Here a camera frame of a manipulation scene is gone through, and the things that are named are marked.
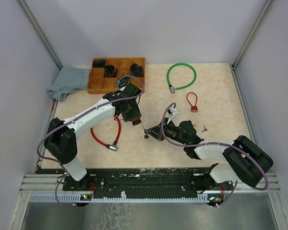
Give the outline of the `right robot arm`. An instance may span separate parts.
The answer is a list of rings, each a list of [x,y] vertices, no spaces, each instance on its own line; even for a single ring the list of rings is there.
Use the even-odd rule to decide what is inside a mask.
[[[183,150],[191,159],[224,162],[213,166],[205,177],[205,185],[212,190],[223,182],[235,180],[255,188],[274,165],[268,154],[243,135],[233,142],[207,144],[197,135],[190,120],[176,126],[165,118],[164,123],[145,129],[144,133],[145,138],[151,136],[158,141],[169,138],[183,144]]]

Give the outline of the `orange black padlock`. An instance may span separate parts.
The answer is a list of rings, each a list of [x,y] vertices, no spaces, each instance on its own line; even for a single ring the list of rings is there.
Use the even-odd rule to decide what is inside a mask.
[[[132,125],[133,126],[139,125],[141,123],[142,123],[142,121],[141,121],[141,119],[139,117],[136,117],[136,118],[132,119]]]

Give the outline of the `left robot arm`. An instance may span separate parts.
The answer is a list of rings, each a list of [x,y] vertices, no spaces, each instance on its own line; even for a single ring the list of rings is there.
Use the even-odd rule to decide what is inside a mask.
[[[95,125],[113,116],[126,114],[127,120],[140,117],[136,99],[142,91],[132,83],[122,90],[105,94],[96,104],[70,118],[51,120],[44,147],[58,161],[64,171],[73,178],[80,190],[90,185],[87,170],[77,157],[77,139]]]

